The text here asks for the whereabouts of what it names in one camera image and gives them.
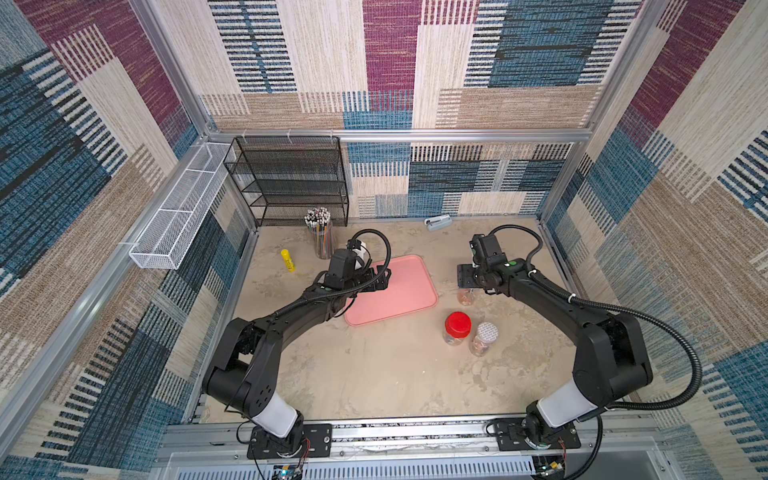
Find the clear candy jar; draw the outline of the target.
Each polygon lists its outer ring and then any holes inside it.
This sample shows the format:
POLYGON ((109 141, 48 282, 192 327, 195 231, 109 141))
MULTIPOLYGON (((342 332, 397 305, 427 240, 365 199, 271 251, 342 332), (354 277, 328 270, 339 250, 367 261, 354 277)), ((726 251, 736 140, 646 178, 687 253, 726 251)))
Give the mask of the clear candy jar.
POLYGON ((476 292, 471 288, 461 288, 457 292, 457 299, 463 306, 471 306, 476 299, 476 292))

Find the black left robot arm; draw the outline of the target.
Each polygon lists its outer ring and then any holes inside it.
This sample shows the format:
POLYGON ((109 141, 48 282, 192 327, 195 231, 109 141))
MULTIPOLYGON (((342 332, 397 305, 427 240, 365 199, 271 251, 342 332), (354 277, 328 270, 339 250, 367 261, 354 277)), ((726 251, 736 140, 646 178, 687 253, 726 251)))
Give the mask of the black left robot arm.
POLYGON ((329 269, 301 296, 270 315, 230 321, 202 382, 203 392, 239 413, 285 454, 304 443, 302 414, 276 393, 283 350, 329 321, 360 293, 388 287, 389 264, 374 267, 351 248, 334 252, 329 269))

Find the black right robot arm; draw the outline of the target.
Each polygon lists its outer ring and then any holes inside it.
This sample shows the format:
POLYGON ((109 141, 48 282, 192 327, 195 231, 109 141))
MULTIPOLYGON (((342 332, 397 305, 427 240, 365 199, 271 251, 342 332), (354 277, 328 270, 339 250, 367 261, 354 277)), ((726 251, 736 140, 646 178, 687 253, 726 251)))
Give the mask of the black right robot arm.
POLYGON ((610 404, 649 385, 652 368, 639 321, 604 307, 579 306, 522 258, 509 260, 495 235, 469 242, 472 262, 457 268, 461 278, 489 295, 505 295, 531 307, 576 347, 571 379, 526 409, 526 440, 540 447, 554 441, 575 420, 604 412, 610 404))

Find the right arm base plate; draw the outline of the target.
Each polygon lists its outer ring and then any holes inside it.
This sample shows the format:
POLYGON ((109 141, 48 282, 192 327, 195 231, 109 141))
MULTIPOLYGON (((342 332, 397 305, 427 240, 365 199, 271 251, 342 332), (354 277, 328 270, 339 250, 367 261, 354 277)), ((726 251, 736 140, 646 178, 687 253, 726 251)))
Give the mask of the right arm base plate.
POLYGON ((581 441, 575 426, 550 427, 537 417, 502 417, 490 420, 485 433, 493 437, 500 451, 578 449, 581 441))

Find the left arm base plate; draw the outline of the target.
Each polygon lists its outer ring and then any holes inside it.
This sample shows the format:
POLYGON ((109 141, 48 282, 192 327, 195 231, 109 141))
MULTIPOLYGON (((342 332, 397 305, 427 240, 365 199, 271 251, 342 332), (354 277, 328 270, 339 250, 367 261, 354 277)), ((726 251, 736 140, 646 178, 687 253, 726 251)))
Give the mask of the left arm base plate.
POLYGON ((333 426, 330 423, 303 424, 287 437, 280 438, 261 427, 252 430, 247 448, 250 460, 328 458, 331 452, 333 426))

